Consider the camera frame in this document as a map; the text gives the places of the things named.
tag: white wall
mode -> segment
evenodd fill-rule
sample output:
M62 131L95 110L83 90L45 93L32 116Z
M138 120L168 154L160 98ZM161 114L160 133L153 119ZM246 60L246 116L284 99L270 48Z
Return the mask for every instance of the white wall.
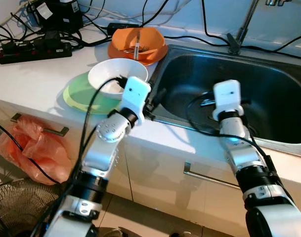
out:
M241 27L252 0L205 0L207 27L210 33L236 34ZM89 0L78 0L89 4ZM156 11L164 0L149 0L145 11ZM176 0L170 0L163 11L171 11ZM103 0L94 0L93 5L101 7ZM301 35L301 0L286 2L283 7L266 6L260 0L249 25L247 37L264 41L287 42ZM126 15L141 13L144 0L106 0L105 9ZM152 23L160 23L168 16L160 16ZM203 30L201 0L192 0L178 12L167 26Z

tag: metal handle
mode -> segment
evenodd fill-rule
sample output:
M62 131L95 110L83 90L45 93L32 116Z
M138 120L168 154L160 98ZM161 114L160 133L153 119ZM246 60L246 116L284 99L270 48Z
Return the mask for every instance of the metal handle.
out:
M12 121L12 122L17 122L17 120L18 120L21 116L22 116L21 114L16 113L16 114L11 118L11 121ZM43 130L44 130L44 132L50 132L50 133L52 133L52 134L54 134L54 135L57 135L57 136L60 136L60 137L64 137L64 136L67 134L67 132L69 131L69 128L63 127L63 128L61 129L60 132L59 132L59 131L56 131L56 130L52 130L52 129L50 129L50 128L44 128Z
M198 179L203 179L203 180L206 180L206 181L209 181L209 182L222 184L224 186L240 190L240 187L238 185L231 184L231 183L219 180L219 179L211 178L211 177L205 176L203 174L198 174L198 173L192 172L190 169L191 169L191 163L188 163L188 162L184 163L184 170L183 170L184 174L193 176L193 177L198 178Z

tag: stainless steel sink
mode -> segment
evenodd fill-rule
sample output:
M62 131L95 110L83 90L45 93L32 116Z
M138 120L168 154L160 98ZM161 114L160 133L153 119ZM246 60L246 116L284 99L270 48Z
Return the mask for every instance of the stainless steel sink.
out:
M161 104L154 111L156 121L191 128L185 109L217 82L235 79L241 84L241 96L251 132L263 147L301 156L301 66L232 56L169 45L166 57L158 64L150 84L152 99L164 88ZM201 129L218 129L212 119L213 106L189 110Z

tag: white countertop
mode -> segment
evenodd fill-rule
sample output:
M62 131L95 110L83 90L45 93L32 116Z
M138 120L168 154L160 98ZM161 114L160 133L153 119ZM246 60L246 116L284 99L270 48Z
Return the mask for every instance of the white countertop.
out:
M102 39L102 35L91 31L83 32L88 42ZM189 47L212 51L226 51L194 41L166 40ZM66 126L83 124L85 113L67 106L62 92L76 76L89 71L98 62L108 59L107 46L87 47L73 52L72 57L33 62L0 65L0 106L16 108L22 113L52 120ZM301 60L262 52L242 51L241 55L264 58L301 65ZM149 78L156 64L147 67ZM104 116L94 116L95 120ZM199 159L207 159L220 169L230 170L223 150L216 138L206 137L195 131L147 120L129 135L139 142L150 142L170 151L184 151ZM301 158L265 149L271 155L279 175L283 179L301 183Z

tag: fan grille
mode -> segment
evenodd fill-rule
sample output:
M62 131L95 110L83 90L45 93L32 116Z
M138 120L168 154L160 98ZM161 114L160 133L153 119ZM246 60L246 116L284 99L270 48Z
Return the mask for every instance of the fan grille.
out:
M31 231L59 193L58 185L47 186L30 179L0 185L0 237L9 236L8 232L16 237Z

